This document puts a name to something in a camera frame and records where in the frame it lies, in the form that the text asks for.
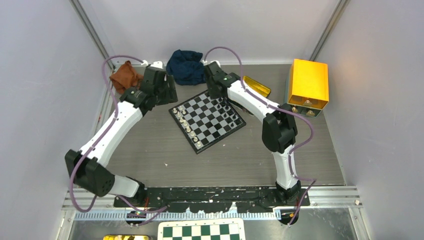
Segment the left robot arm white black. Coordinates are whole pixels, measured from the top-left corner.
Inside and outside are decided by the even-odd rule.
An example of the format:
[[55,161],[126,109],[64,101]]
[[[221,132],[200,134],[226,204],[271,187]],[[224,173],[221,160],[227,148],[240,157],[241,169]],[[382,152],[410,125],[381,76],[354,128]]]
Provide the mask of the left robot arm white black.
[[167,74],[162,62],[149,64],[143,76],[139,88],[124,91],[115,111],[94,137],[79,150],[69,150],[65,155],[73,184],[97,197],[108,194],[126,197],[135,207],[146,200],[144,184],[115,175],[106,167],[120,142],[147,112],[178,100],[174,78]]

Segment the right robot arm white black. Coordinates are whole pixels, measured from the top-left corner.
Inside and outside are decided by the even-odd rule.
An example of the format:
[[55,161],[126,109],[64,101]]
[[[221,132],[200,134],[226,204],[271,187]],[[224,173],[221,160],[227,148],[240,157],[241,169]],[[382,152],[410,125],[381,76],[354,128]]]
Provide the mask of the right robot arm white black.
[[271,151],[276,167],[276,194],[283,205],[291,205],[301,189],[296,177],[294,146],[298,134],[296,121],[288,105],[279,105],[260,95],[235,73],[226,73],[217,61],[204,67],[209,96],[232,100],[262,124],[261,139]]

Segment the gold tin tray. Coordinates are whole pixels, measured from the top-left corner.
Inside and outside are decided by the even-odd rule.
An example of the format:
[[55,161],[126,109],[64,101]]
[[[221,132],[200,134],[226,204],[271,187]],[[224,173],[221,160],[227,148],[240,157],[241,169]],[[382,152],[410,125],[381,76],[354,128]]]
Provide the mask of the gold tin tray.
[[268,86],[265,86],[264,84],[254,80],[253,78],[249,76],[244,76],[243,81],[252,88],[256,93],[261,95],[264,98],[268,98],[271,94],[271,89]]

